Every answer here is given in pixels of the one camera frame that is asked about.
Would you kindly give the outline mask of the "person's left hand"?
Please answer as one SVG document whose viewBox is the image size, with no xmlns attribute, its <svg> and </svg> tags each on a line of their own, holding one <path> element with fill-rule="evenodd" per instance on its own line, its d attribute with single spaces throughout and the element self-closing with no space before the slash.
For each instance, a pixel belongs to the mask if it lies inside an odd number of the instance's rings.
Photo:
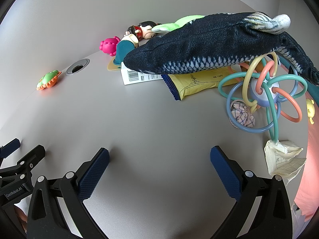
<svg viewBox="0 0 319 239">
<path fill-rule="evenodd" d="M 15 209 L 15 213 L 16 213 L 18 220 L 20 221 L 24 231 L 27 232 L 28 217 L 25 215 L 24 211 L 21 210 L 18 206 L 14 205 L 14 209 Z"/>
</svg>

